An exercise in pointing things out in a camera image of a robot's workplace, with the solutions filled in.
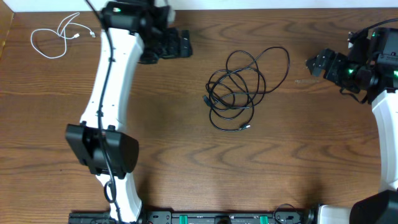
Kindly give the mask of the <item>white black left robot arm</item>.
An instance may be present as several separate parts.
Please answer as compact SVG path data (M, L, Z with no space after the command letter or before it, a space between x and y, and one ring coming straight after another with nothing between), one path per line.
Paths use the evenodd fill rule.
M90 100L65 139L79 163L101 183L110 209L73 212L70 223L144 223L134 182L139 143L127 133L129 96L136 68L160 59L188 58L187 30L173 26L168 1L109 1L95 16L101 25L101 53Z

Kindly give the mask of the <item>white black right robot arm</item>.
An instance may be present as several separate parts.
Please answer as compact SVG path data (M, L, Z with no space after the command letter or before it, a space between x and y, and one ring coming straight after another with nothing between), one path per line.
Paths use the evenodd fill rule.
M352 207L321 205L315 223L397 223L397 29L373 27L350 33L349 54L324 49L305 64L355 97L365 91L376 119L381 155L379 192Z

